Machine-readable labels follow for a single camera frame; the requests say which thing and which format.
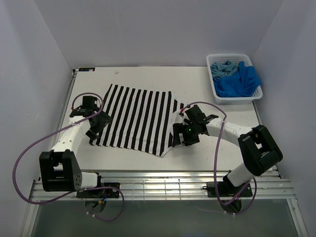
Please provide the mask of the black white striped tank top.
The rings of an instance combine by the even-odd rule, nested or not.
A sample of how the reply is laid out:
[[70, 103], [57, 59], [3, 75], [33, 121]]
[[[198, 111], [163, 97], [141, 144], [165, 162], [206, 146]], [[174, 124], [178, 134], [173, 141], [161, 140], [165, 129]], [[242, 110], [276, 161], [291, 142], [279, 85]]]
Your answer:
[[112, 118], [92, 146], [125, 148], [163, 157], [172, 147], [172, 116], [186, 105], [170, 91], [111, 84], [104, 112]]

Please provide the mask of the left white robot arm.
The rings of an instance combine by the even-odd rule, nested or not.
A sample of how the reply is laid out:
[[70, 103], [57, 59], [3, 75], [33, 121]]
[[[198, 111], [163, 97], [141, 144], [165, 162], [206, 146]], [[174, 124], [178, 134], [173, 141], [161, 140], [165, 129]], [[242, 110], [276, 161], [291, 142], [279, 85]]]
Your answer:
[[83, 138], [99, 138], [100, 132], [112, 122], [104, 111], [100, 112], [95, 96], [83, 96], [82, 104], [73, 108], [66, 129], [49, 152], [39, 157], [42, 186], [46, 192], [79, 191], [87, 189], [93, 197], [100, 197], [105, 186], [97, 173], [81, 171], [76, 154]]

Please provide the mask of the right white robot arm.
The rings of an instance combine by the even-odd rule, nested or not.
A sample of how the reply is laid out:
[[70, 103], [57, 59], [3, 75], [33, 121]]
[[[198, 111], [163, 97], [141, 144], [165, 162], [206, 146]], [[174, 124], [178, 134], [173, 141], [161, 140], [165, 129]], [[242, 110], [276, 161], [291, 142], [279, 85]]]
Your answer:
[[269, 130], [263, 126], [240, 126], [226, 122], [217, 115], [208, 115], [194, 105], [182, 109], [171, 120], [172, 146], [191, 146], [200, 135], [217, 137], [239, 147], [243, 162], [229, 171], [221, 182], [215, 181], [207, 190], [213, 197], [250, 197], [248, 182], [259, 177], [283, 159], [283, 154]]

